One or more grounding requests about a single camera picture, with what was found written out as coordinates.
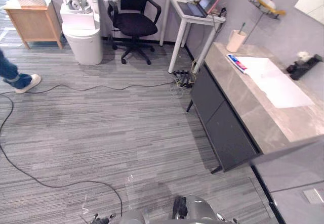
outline jeans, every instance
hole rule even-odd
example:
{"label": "jeans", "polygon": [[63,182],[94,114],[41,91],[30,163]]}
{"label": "jeans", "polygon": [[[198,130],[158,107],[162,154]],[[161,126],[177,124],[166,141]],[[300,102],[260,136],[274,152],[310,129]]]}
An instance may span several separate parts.
{"label": "jeans", "polygon": [[11,86],[22,89],[31,82],[31,76],[27,74],[19,74],[18,67],[10,63],[0,50],[0,76],[4,78],[4,82]]}

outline baseboard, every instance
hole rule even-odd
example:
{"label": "baseboard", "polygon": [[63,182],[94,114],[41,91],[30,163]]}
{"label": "baseboard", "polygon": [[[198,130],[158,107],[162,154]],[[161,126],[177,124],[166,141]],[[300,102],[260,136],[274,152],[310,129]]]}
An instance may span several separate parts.
{"label": "baseboard", "polygon": [[[107,36],[103,36],[101,38],[103,40],[108,40],[109,39],[109,37],[107,37]],[[115,41],[128,41],[128,42],[132,41],[130,38],[115,38],[115,37],[113,38],[113,40],[115,40]],[[159,40],[153,40],[153,39],[139,39],[138,42],[140,42],[140,43],[160,43]],[[175,42],[172,42],[172,41],[164,41],[163,43],[171,44],[171,45],[175,44]]]}
{"label": "baseboard", "polygon": [[187,44],[184,45],[184,48],[186,49],[186,51],[187,51],[189,57],[191,58],[191,60],[193,61],[194,60],[194,57],[193,57],[190,49],[188,48]]}
{"label": "baseboard", "polygon": [[[109,39],[108,36],[103,36],[101,38],[103,40],[108,40]],[[115,37],[113,38],[113,40],[115,40],[115,41],[128,41],[128,42],[132,41],[130,38],[115,38]],[[153,39],[139,39],[138,42],[140,42],[140,43],[160,43],[159,40],[153,40]],[[164,41],[163,44],[170,44],[170,45],[174,46],[175,42],[173,42],[173,41]],[[188,46],[186,44],[185,44],[184,48],[186,49],[186,51],[187,51],[189,57],[191,58],[191,60],[194,60],[194,57],[193,57],[190,49],[188,48]]]}
{"label": "baseboard", "polygon": [[262,189],[263,189],[263,192],[265,194],[265,196],[267,197],[268,201],[269,201],[269,206],[271,208],[271,210],[273,211],[273,214],[275,215],[277,221],[279,224],[286,224],[282,215],[280,214],[280,212],[278,211],[273,199],[272,199],[272,196],[270,195],[270,192],[267,188],[267,186],[265,185],[265,183],[263,182],[263,179],[261,177],[261,175],[259,174],[259,171],[257,170],[257,168],[255,166],[251,166],[251,169],[254,173],[254,175],[257,177],[257,180],[259,181]]}

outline mirror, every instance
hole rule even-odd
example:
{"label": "mirror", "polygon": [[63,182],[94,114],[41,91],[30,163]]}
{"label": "mirror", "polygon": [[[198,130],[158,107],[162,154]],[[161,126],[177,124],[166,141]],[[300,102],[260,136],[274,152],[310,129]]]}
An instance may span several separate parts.
{"label": "mirror", "polygon": [[295,8],[324,24],[324,0],[298,0]]}

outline toothpaste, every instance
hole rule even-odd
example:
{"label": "toothpaste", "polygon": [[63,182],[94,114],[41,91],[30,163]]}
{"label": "toothpaste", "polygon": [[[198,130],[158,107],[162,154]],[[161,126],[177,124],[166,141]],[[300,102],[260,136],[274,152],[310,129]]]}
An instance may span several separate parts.
{"label": "toothpaste", "polygon": [[247,67],[245,67],[234,55],[227,55],[229,60],[244,74],[246,74]]}

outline white sink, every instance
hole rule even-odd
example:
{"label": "white sink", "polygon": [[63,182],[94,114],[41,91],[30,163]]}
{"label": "white sink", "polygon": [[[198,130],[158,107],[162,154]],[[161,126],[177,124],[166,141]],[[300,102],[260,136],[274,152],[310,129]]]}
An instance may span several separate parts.
{"label": "white sink", "polygon": [[314,105],[312,100],[283,74],[269,58],[237,57],[248,69],[246,73],[266,93],[276,108]]}

